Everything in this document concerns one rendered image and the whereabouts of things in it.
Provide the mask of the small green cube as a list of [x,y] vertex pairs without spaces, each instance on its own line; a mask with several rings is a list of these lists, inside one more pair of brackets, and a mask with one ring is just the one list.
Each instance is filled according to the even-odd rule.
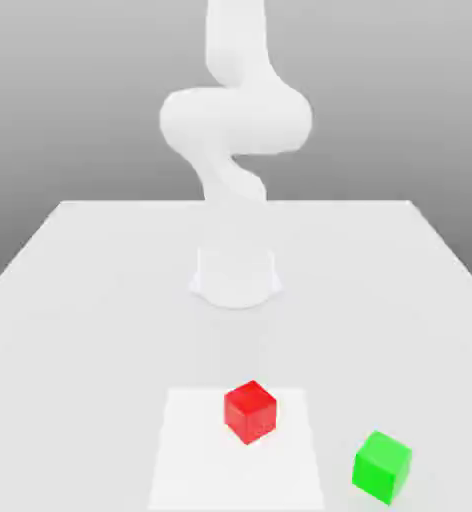
[[391,505],[409,475],[412,449],[375,430],[354,457],[352,484]]

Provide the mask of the small red cube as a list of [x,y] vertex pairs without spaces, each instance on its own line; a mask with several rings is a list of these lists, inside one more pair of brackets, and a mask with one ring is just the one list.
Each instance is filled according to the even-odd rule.
[[276,429],[277,400],[251,380],[224,395],[224,423],[246,445]]

